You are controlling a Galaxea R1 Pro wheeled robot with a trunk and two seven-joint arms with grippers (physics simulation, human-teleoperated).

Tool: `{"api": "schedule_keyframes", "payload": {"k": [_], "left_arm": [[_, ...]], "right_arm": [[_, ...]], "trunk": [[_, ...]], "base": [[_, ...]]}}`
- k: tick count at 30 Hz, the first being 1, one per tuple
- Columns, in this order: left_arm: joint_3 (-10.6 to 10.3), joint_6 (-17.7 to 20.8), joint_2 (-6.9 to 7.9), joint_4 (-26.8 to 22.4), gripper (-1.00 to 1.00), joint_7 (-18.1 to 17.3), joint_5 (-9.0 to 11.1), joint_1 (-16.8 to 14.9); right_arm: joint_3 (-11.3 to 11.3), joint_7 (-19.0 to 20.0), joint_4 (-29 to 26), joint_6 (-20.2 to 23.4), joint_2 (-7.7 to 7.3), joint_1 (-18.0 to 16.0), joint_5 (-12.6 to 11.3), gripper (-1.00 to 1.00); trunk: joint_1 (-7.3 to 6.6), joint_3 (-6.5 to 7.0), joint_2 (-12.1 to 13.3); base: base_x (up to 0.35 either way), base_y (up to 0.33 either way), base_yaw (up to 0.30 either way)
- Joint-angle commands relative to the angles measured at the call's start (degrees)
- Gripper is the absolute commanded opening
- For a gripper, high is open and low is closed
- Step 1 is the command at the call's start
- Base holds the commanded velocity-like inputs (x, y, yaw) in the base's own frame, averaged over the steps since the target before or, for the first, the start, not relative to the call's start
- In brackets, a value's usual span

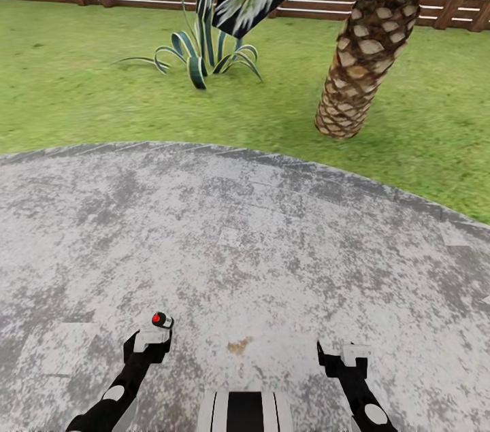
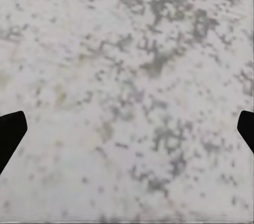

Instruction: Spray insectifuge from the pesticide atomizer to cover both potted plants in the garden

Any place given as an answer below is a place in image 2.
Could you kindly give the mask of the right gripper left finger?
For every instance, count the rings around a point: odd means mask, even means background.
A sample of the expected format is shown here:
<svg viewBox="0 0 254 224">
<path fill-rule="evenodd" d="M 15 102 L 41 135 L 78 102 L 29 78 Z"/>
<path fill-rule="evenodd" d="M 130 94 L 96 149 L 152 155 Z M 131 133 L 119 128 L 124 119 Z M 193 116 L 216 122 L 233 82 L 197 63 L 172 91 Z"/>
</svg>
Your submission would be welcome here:
<svg viewBox="0 0 254 224">
<path fill-rule="evenodd" d="M 0 174 L 28 130 L 23 111 L 0 117 Z"/>
</svg>

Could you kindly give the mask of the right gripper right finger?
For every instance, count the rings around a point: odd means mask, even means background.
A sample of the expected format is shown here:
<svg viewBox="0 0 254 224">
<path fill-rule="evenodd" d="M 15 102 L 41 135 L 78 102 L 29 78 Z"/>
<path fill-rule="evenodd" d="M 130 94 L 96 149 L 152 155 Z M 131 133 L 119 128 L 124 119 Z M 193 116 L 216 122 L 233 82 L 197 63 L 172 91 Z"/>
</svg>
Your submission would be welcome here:
<svg viewBox="0 0 254 224">
<path fill-rule="evenodd" d="M 237 129 L 254 153 L 254 113 L 242 111 L 238 120 Z"/>
</svg>

